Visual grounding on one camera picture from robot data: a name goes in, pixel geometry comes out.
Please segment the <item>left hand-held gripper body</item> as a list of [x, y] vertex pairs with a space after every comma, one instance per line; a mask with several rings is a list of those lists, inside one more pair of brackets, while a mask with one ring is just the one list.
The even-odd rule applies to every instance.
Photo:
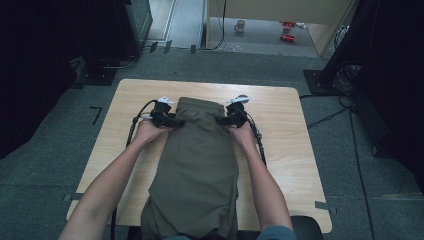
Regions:
[[166, 96], [160, 97], [155, 101], [153, 110], [150, 112], [152, 123], [156, 127], [170, 127], [169, 111], [172, 108], [173, 102]]

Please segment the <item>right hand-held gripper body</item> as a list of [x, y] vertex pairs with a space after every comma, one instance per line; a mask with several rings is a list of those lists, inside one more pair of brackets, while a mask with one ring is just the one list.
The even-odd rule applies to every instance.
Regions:
[[247, 95], [239, 95], [238, 97], [228, 100], [228, 125], [235, 125], [237, 128], [240, 128], [247, 121], [247, 112], [245, 111], [244, 104], [248, 103], [249, 100], [250, 98]]

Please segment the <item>person's right hand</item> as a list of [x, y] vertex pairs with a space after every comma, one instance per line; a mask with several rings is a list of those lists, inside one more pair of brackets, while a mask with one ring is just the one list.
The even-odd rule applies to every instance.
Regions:
[[229, 126], [227, 130], [242, 147], [243, 150], [252, 150], [256, 148], [256, 138], [253, 130], [248, 122], [245, 122], [241, 127], [237, 128]]

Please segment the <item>person's left hand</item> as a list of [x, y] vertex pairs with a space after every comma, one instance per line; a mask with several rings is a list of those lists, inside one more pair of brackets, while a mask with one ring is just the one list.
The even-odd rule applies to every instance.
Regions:
[[135, 136], [131, 144], [139, 148], [144, 148], [148, 143], [153, 142], [160, 135], [171, 131], [169, 127], [156, 127], [150, 120], [142, 120], [138, 123]]

